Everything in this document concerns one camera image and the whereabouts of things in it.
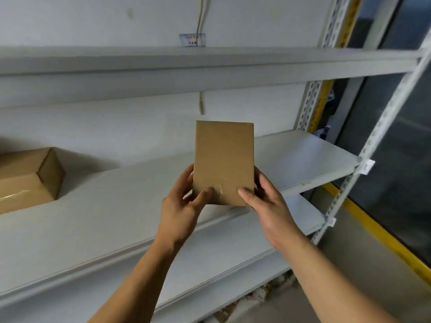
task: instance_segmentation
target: yellow floor line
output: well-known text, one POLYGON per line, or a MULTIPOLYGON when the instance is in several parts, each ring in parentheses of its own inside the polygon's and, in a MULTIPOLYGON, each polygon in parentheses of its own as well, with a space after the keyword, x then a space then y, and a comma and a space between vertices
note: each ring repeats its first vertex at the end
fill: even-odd
MULTIPOLYGON (((322 186, 328 193, 335 197, 338 188, 331 183, 322 186)), ((343 206, 355 217, 369 233, 380 240, 381 243, 391 249, 401 258, 423 281, 431 286, 431 269, 416 257, 406 246, 400 243, 395 237, 386 231, 380 224, 374 221, 366 212, 363 211, 350 198, 346 198, 343 206)))

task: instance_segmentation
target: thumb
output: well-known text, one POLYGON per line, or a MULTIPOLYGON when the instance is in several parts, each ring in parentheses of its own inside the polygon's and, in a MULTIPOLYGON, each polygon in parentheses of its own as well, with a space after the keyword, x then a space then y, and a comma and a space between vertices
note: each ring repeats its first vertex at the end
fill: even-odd
POLYGON ((190 202, 190 205, 196 210, 196 215, 199 215, 205 205, 208 204, 211 199, 213 191, 211 188, 202 190, 196 198, 190 202))
POLYGON ((265 205, 265 202, 259 197, 257 197, 256 194, 253 194, 245 188, 238 189, 238 194, 248 205, 253 207, 256 211, 259 210, 263 205, 265 205))

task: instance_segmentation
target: yellow tape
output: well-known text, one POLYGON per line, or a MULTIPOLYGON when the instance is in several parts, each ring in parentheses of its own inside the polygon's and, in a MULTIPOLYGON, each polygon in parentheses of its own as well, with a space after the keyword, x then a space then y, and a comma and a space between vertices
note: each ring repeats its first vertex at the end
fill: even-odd
MULTIPOLYGON (((338 193, 338 188, 331 183, 322 186, 328 193, 335 197, 338 193)), ((356 218, 363 227, 376 237, 382 244, 391 249, 399 258, 401 258, 423 281, 431 286, 431 269, 417 258, 406 246, 398 241, 394 236, 385 230, 380 224, 374 221, 369 215, 363 211, 350 198, 346 198, 343 203, 354 218, 356 218)))
MULTIPOLYGON (((353 27, 355 26, 356 18, 359 12, 359 7, 362 0, 351 0, 349 9, 347 10, 346 18, 341 28, 340 35, 338 37, 335 47, 343 48, 347 46, 350 37, 352 36, 353 27)), ((323 81, 320 89, 320 95, 318 103, 315 107, 313 116, 311 118, 310 127, 308 128, 309 133, 315 133, 317 126, 320 122, 323 110, 325 109, 326 101, 328 99, 329 92, 331 92, 334 80, 323 81)))

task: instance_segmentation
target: sticker on wall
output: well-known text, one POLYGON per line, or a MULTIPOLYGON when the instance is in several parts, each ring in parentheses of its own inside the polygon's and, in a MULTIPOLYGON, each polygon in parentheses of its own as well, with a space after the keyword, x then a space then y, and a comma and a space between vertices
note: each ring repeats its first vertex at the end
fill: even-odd
POLYGON ((196 42, 197 42, 197 46, 199 46, 199 47, 200 46, 206 46, 205 33, 199 33, 197 41, 196 41, 196 33, 179 34, 179 36, 180 36, 181 46, 194 46, 194 47, 196 47, 196 42))

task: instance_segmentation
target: brown cardboard box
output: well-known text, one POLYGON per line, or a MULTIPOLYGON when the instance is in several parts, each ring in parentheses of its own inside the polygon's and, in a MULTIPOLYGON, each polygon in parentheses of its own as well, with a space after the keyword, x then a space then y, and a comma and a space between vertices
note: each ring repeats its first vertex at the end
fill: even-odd
POLYGON ((210 204, 246 206, 238 195, 254 191, 254 125, 196 121, 193 195, 213 188, 210 204))
POLYGON ((55 200, 64 174, 53 148, 0 155, 0 214, 55 200))

